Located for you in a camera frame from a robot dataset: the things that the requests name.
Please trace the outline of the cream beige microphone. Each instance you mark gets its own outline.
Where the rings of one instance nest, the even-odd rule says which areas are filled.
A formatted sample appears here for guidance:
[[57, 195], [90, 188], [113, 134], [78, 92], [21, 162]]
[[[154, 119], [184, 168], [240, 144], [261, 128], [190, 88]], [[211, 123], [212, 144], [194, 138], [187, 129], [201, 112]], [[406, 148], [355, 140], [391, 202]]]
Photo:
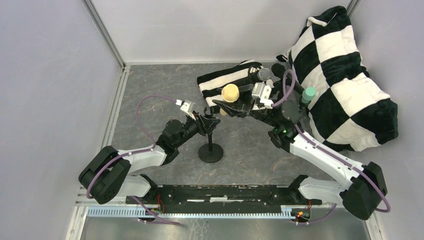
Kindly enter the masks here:
[[221, 96], [224, 102], [233, 103], [240, 97], [240, 91], [237, 85], [227, 84], [221, 90]]

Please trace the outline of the round base mic stand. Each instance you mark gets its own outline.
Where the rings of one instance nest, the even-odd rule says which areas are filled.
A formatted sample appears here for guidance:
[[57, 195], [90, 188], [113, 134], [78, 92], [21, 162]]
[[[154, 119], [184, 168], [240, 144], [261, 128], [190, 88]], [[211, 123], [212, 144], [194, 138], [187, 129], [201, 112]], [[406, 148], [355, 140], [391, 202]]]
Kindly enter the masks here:
[[[213, 115], [214, 109], [210, 107], [204, 107], [203, 115]], [[205, 163], [216, 163], [220, 161], [224, 156], [223, 148], [217, 144], [213, 143], [213, 132], [210, 135], [206, 135], [208, 138], [208, 143], [202, 145], [198, 150], [198, 157], [201, 161]]]
[[309, 99], [305, 99], [303, 97], [300, 98], [300, 100], [298, 101], [298, 108], [299, 108], [299, 113], [300, 114], [304, 114], [304, 113], [308, 113], [308, 106], [310, 104], [311, 100]]

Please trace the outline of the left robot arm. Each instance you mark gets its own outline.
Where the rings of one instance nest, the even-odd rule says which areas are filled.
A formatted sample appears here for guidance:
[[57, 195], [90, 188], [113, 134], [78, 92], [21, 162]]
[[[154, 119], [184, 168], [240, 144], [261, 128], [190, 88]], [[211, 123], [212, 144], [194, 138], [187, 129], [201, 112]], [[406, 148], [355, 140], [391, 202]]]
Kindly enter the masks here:
[[199, 134], [209, 136], [221, 120], [195, 113], [186, 122], [169, 120], [157, 141], [138, 149], [118, 150], [103, 147], [78, 176], [86, 197], [103, 205], [115, 197], [145, 196], [152, 185], [146, 177], [136, 175], [142, 169], [171, 163], [179, 155], [179, 147]]

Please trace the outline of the black glitter microphone silver head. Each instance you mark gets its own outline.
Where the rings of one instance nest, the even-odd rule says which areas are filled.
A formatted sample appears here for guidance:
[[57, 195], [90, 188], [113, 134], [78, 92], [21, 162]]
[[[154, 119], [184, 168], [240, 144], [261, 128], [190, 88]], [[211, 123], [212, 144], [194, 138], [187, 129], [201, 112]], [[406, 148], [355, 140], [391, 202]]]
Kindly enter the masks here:
[[249, 77], [255, 83], [266, 82], [271, 79], [271, 73], [269, 68], [264, 67], [249, 73]]

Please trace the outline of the black microphone orange end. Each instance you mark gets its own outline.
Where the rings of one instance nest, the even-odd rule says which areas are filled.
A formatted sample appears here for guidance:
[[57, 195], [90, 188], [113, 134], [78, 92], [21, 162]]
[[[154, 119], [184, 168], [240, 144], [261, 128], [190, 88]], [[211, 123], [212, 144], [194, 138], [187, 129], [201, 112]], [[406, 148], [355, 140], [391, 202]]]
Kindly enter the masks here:
[[[288, 70], [289, 70], [289, 72], [286, 74], [286, 77], [285, 77], [285, 85], [290, 87], [292, 85], [293, 76], [295, 74], [291, 69], [288, 69]], [[272, 71], [272, 73], [274, 74], [275, 77], [283, 80], [284, 73], [287, 70], [286, 70], [285, 66], [283, 66], [282, 64], [275, 63], [275, 64], [272, 65], [271, 71]], [[293, 87], [292, 91], [301, 95], [304, 90], [305, 89], [301, 86], [301, 84], [297, 80], [295, 80], [294, 87]]]

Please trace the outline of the teal green microphone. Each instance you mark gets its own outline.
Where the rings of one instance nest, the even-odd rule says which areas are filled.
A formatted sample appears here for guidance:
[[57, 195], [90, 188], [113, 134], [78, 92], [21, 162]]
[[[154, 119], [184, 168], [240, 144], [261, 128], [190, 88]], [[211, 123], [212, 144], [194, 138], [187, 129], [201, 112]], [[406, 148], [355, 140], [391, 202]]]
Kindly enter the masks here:
[[301, 97], [307, 100], [313, 100], [316, 96], [316, 89], [314, 87], [307, 87], [303, 90]]

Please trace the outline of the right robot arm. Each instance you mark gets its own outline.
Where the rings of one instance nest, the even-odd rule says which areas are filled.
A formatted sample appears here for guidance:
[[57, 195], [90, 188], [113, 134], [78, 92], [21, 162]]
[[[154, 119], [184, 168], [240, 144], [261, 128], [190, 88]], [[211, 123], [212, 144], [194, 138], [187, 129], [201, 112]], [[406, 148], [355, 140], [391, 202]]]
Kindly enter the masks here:
[[382, 168], [375, 162], [363, 164], [320, 143], [300, 125], [298, 103], [285, 101], [274, 108], [260, 108], [254, 100], [214, 103], [230, 117], [252, 117], [273, 127], [268, 132], [276, 148], [312, 163], [332, 177], [332, 181], [303, 176], [298, 192], [306, 199], [341, 204], [350, 214], [368, 220], [374, 212], [392, 208]]

